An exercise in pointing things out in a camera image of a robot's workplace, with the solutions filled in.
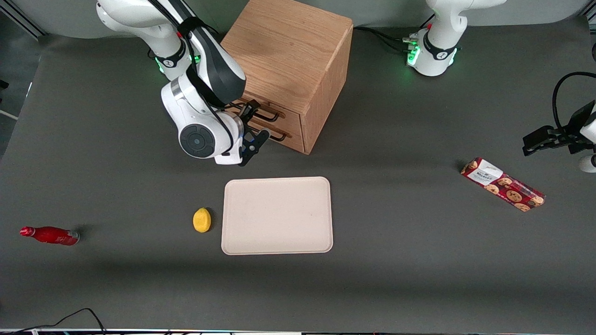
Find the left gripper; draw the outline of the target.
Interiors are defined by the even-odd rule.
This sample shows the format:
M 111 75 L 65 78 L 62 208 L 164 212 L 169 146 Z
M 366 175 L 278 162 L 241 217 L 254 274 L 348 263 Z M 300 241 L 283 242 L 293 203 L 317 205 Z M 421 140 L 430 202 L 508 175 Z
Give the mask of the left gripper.
M 541 150 L 546 142 L 546 136 L 528 134 L 523 137 L 523 154 L 528 157 L 535 151 Z M 586 173 L 596 171 L 596 107 L 591 101 L 572 114 L 569 122 L 563 127 L 560 144 L 568 147 L 570 154 L 577 154 L 583 150 L 592 153 L 579 160 L 579 169 Z

